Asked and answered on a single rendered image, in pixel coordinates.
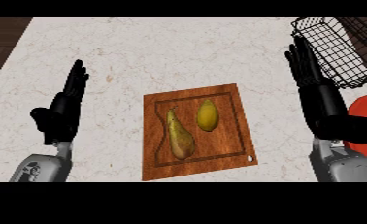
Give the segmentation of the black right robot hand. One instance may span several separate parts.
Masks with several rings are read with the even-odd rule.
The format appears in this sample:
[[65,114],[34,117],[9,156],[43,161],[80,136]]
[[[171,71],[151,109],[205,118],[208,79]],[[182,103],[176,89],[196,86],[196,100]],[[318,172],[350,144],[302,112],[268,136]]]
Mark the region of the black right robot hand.
[[296,36],[284,52],[306,126],[318,139],[367,144],[367,117],[347,114],[344,99],[321,67],[307,41]]

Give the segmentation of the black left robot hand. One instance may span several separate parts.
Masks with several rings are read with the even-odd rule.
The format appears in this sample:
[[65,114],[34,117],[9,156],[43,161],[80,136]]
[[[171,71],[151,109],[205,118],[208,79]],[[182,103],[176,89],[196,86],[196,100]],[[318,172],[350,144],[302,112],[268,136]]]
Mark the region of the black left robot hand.
[[72,141],[87,80],[85,67],[83,61],[77,59],[68,72],[63,90],[56,94],[50,107],[34,108],[29,111],[37,130],[44,136],[44,145]]

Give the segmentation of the green-brown pear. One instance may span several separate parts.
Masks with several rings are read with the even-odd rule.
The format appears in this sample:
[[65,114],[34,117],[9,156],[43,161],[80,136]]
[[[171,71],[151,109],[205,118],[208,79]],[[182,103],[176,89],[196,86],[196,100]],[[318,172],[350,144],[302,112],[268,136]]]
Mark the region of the green-brown pear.
[[185,160],[194,155],[195,140],[176,117],[174,109],[170,109],[165,113],[165,124],[171,154],[177,160]]

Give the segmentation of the brown wooden cutting board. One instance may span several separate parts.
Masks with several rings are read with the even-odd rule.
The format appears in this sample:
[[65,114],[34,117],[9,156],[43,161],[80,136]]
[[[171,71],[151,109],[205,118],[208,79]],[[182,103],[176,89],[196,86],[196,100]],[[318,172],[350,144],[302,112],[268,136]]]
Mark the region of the brown wooden cutting board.
[[[219,113],[217,126],[210,132],[196,124],[196,111],[204,100],[214,103]],[[168,146],[165,114],[170,109],[174,109],[177,120],[195,140],[194,155],[183,160],[174,158]],[[143,181],[256,164],[253,139],[235,83],[143,96]]]

